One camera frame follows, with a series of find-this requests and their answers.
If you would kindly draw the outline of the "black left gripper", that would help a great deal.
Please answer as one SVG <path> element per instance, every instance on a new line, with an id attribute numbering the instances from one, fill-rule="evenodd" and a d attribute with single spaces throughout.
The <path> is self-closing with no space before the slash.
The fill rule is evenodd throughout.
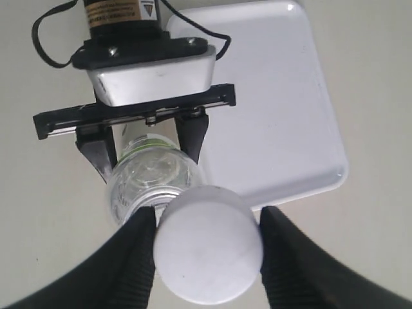
<path id="1" fill-rule="evenodd" d="M 235 105 L 235 85 L 218 84 L 203 93 L 128 106 L 109 107 L 96 102 L 46 111 L 33 116 L 33 122 L 39 140 L 76 133 L 77 149 L 107 183 L 115 167 L 111 126 L 140 120 L 147 125 L 156 125 L 175 118 L 180 150 L 197 164 L 209 128 L 205 110 Z"/>

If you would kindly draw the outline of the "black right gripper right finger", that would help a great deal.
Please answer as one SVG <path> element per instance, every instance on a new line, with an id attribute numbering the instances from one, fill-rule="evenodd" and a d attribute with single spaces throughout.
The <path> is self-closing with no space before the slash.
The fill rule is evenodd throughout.
<path id="1" fill-rule="evenodd" d="M 261 210 L 262 284 L 271 308 L 411 308 L 306 236 L 275 206 Z"/>

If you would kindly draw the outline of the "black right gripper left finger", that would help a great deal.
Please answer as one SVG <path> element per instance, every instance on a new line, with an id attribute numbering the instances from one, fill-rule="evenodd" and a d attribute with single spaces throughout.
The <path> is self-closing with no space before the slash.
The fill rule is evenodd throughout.
<path id="1" fill-rule="evenodd" d="M 156 215 L 139 208 L 94 254 L 11 308 L 147 308 L 154 283 Z"/>

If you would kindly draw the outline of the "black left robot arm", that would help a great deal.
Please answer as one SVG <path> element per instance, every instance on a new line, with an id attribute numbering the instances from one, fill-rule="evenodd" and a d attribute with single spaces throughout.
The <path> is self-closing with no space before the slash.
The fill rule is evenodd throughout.
<path id="1" fill-rule="evenodd" d="M 204 29 L 204 37 L 173 38 L 162 28 L 159 1 L 83 5 L 90 38 L 68 64 L 88 74 L 95 102 L 35 115 L 39 140 L 75 134 L 77 149 L 108 181 L 118 162 L 114 125 L 173 119 L 181 150 L 198 160 L 209 126 L 206 110 L 236 103 L 233 84 L 212 83 L 230 36 Z M 207 37 L 223 40 L 223 47 L 217 50 Z"/>

